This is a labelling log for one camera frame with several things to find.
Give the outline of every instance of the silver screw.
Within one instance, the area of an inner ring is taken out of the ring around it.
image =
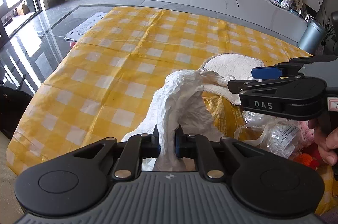
[[[128,170],[118,170],[115,172],[117,178],[128,178],[131,176],[131,171]]]
[[[208,171],[207,175],[210,178],[221,178],[224,175],[224,173],[220,170],[211,170]]]

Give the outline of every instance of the yellow plaid cloth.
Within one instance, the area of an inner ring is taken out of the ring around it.
[[[7,150],[19,174],[107,136],[120,140],[146,116],[156,90],[179,69],[238,53],[266,65],[308,56],[258,31],[196,14],[115,7],[42,84]],[[224,120],[223,126],[233,130]]]

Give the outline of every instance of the human hand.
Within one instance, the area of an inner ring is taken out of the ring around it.
[[[333,151],[338,148],[338,128],[334,129],[328,136],[320,129],[317,119],[309,121],[309,128],[314,129],[315,143],[318,145],[318,151],[323,161],[331,166],[335,165],[338,156]]]

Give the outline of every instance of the gray metal canister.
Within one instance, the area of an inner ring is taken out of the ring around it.
[[[325,37],[326,31],[314,20],[309,20],[307,26],[307,29],[298,42],[298,47],[308,53],[314,54]]]

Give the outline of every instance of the crumpled white plastic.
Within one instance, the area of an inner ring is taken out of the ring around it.
[[[214,119],[202,99],[204,91],[199,71],[180,70],[168,75],[164,86],[155,92],[145,119],[122,141],[136,134],[152,134],[157,124],[161,153],[157,159],[143,160],[147,171],[182,172],[194,170],[192,159],[175,155],[175,129],[179,124],[185,134],[196,133],[210,141],[219,141],[223,134],[214,126]]]

